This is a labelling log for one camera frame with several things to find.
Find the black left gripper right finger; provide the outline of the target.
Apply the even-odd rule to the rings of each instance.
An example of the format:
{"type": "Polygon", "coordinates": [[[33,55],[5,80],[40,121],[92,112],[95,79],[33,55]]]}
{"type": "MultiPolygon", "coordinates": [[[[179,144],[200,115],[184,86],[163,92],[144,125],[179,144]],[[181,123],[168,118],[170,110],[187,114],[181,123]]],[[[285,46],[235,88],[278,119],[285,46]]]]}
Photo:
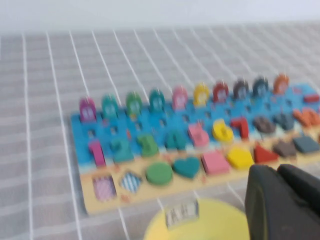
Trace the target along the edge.
{"type": "Polygon", "coordinates": [[[281,164],[277,172],[289,187],[315,212],[320,212],[320,180],[291,164],[281,164]]]}

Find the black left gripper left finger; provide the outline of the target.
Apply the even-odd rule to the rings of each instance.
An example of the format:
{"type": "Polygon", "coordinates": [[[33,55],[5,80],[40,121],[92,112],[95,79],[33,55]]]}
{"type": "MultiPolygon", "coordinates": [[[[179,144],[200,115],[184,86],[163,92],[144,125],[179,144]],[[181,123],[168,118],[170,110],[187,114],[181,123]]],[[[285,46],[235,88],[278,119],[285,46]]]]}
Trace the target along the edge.
{"type": "Polygon", "coordinates": [[[267,165],[249,169],[245,214],[252,240],[318,240],[320,213],[315,213],[267,165]]]}

